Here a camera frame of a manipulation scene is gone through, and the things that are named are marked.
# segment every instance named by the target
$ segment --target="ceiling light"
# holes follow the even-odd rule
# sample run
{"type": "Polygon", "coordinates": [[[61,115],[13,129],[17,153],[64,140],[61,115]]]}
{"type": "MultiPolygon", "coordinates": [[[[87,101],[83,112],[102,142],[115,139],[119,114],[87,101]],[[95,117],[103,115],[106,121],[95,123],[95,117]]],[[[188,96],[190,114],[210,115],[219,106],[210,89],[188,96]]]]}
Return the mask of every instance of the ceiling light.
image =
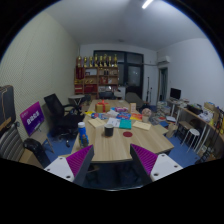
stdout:
{"type": "Polygon", "coordinates": [[[147,0],[144,4],[143,4],[143,6],[142,6],[142,8],[143,9],[145,9],[150,3],[152,3],[153,2],[153,0],[147,0]]]}

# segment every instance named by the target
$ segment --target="computer monitor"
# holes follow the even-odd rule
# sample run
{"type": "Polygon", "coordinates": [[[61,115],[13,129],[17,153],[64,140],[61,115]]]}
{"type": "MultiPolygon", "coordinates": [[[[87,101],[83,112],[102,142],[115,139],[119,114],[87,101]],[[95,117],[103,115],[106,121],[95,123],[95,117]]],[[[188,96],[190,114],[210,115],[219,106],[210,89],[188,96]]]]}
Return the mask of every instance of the computer monitor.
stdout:
{"type": "Polygon", "coordinates": [[[170,99],[179,100],[181,96],[181,90],[170,88],[170,99]]]}
{"type": "Polygon", "coordinates": [[[40,103],[36,102],[20,114],[20,118],[27,131],[31,136],[40,124],[44,121],[44,115],[40,107],[40,103]]]}

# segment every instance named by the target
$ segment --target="white wall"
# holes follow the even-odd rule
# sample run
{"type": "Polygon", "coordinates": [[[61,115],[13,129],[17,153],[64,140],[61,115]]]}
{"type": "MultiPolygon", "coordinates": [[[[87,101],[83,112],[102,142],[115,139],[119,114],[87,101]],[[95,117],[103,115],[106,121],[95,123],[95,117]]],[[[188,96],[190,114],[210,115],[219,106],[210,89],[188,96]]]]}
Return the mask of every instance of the white wall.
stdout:
{"type": "MultiPolygon", "coordinates": [[[[136,46],[124,45],[124,44],[88,44],[80,45],[80,55],[82,57],[89,57],[93,55],[94,50],[115,50],[115,51],[127,51],[144,55],[144,63],[155,64],[157,54],[156,51],[152,51],[145,48],[136,46]]],[[[157,67],[144,65],[144,79],[143,79],[143,94],[142,99],[146,100],[146,92],[148,87],[148,78],[150,80],[149,86],[152,87],[151,99],[152,105],[156,104],[157,88],[158,88],[158,69],[157,67]]]]}
{"type": "MultiPolygon", "coordinates": [[[[20,113],[43,97],[56,93],[62,104],[74,94],[74,68],[78,46],[51,16],[42,12],[26,24],[7,49],[0,64],[0,86],[14,87],[17,121],[22,139],[28,137],[20,113]]],[[[41,129],[49,131],[45,120],[41,129]]]]}
{"type": "Polygon", "coordinates": [[[176,43],[158,52],[168,55],[168,90],[181,89],[181,97],[190,103],[212,102],[224,107],[224,71],[222,63],[208,39],[191,39],[176,43]]]}

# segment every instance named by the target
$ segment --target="ceiling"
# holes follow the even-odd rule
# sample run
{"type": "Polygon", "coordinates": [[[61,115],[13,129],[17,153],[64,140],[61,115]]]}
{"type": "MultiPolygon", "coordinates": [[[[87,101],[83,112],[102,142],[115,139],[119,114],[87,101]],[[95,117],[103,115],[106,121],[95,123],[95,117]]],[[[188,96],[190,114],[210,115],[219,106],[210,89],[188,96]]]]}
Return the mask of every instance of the ceiling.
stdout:
{"type": "Polygon", "coordinates": [[[78,44],[122,43],[158,51],[207,38],[193,21],[162,0],[62,0],[45,10],[78,44]]]}

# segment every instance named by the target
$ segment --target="paper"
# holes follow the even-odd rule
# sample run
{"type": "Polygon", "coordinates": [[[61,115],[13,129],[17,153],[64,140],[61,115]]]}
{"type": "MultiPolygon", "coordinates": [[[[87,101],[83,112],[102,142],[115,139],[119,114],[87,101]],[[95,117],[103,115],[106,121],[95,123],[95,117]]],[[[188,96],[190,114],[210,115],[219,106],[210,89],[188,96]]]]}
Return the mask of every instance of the paper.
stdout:
{"type": "Polygon", "coordinates": [[[176,121],[176,119],[174,117],[171,117],[171,116],[166,116],[166,120],[167,121],[173,121],[173,122],[176,121]]]}
{"type": "Polygon", "coordinates": [[[95,119],[90,119],[90,120],[88,120],[89,121],[89,123],[91,124],[91,125],[93,125],[93,127],[100,127],[100,126],[102,126],[102,125],[105,125],[105,122],[104,121],[102,121],[102,120],[100,120],[98,117],[97,118],[95,118],[95,119]]]}
{"type": "Polygon", "coordinates": [[[136,128],[141,128],[141,129],[144,129],[144,130],[149,130],[150,127],[151,127],[151,124],[135,121],[135,123],[132,126],[136,127],[136,128]]]}
{"type": "Polygon", "coordinates": [[[121,120],[115,118],[109,118],[107,124],[112,124],[115,128],[119,128],[121,120]]]}

